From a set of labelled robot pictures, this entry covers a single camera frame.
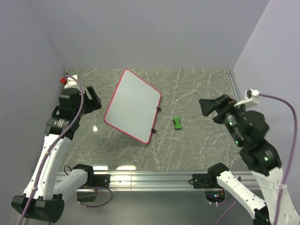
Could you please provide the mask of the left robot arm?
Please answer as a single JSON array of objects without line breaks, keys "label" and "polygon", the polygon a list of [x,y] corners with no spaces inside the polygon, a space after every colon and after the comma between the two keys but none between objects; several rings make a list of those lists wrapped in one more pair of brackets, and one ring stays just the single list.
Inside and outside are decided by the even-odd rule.
[{"label": "left robot arm", "polygon": [[92,86],[87,91],[81,88],[63,88],[59,105],[55,107],[46,123],[43,149],[37,167],[22,195],[15,195],[11,206],[21,215],[18,224],[25,218],[56,223],[67,200],[79,188],[94,192],[107,190],[110,175],[95,175],[90,165],[77,164],[70,174],[56,184],[57,173],[65,152],[79,128],[83,115],[101,109],[101,99]]}]

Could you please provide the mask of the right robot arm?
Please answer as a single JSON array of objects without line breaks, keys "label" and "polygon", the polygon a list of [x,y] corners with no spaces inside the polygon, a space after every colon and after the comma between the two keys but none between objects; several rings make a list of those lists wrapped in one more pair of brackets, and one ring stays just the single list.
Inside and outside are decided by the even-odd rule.
[{"label": "right robot arm", "polygon": [[206,174],[194,173],[189,184],[194,188],[223,188],[249,213],[255,225],[297,225],[300,216],[289,195],[286,180],[288,168],[282,167],[278,151],[266,139],[269,125],[262,113],[252,107],[263,94],[249,89],[245,99],[237,101],[228,95],[216,99],[200,99],[202,115],[216,112],[213,121],[224,125],[263,195],[256,196],[222,163],[208,168]]}]

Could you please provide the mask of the pink framed whiteboard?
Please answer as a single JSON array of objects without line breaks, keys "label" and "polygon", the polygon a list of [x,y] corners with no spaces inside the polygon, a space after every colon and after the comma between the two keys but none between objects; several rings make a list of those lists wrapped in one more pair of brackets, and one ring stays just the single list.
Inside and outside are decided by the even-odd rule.
[{"label": "pink framed whiteboard", "polygon": [[104,115],[104,122],[148,144],[161,101],[161,92],[125,69]]}]

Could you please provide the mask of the green whiteboard eraser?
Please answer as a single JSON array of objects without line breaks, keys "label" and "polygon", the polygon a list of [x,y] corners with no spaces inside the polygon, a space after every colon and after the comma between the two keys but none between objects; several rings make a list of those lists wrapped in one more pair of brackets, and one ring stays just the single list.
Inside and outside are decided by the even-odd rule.
[{"label": "green whiteboard eraser", "polygon": [[181,121],[180,121],[180,117],[174,117],[173,118],[173,123],[174,123],[174,129],[175,130],[182,129],[182,124],[181,124]]}]

